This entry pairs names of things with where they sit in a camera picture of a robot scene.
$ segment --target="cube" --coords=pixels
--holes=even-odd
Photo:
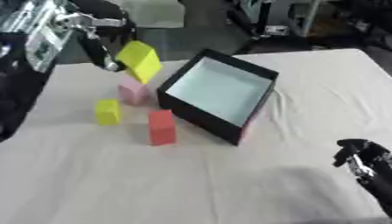
[[[122,120],[120,103],[117,99],[100,100],[95,105],[95,118],[102,126],[114,126]]]
[[[152,145],[176,143],[176,127],[171,110],[159,110],[149,115]]]
[[[121,98],[127,104],[133,106],[142,104],[150,95],[150,91],[146,85],[128,75],[122,77],[118,91]]]
[[[147,84],[162,68],[154,48],[140,41],[129,42],[116,59],[125,64],[129,74],[142,84]]]

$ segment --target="table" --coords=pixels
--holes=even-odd
[[[359,50],[238,56],[280,73],[240,147],[177,120],[178,143],[150,147],[147,112],[117,127],[93,107],[116,74],[58,66],[22,129],[0,145],[0,223],[386,223],[345,168],[338,139],[392,149],[392,79]],[[165,62],[156,88],[184,61]]]

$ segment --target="open box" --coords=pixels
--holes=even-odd
[[[204,50],[157,90],[159,105],[238,145],[267,101],[278,73]]]

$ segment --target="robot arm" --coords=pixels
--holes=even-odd
[[[348,164],[357,182],[392,217],[392,155],[377,143],[364,139],[338,141],[342,149],[335,156],[336,167]]]
[[[0,142],[18,130],[72,35],[94,64],[118,72],[125,67],[101,37],[124,44],[136,30],[126,12],[104,0],[94,7],[83,0],[0,0],[0,12]]]

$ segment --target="yellow cube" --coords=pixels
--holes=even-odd
[[[147,84],[162,68],[154,48],[140,41],[129,42],[116,57],[128,68],[128,73]]]
[[[114,126],[123,118],[120,103],[117,99],[100,100],[95,105],[95,118],[102,126]]]

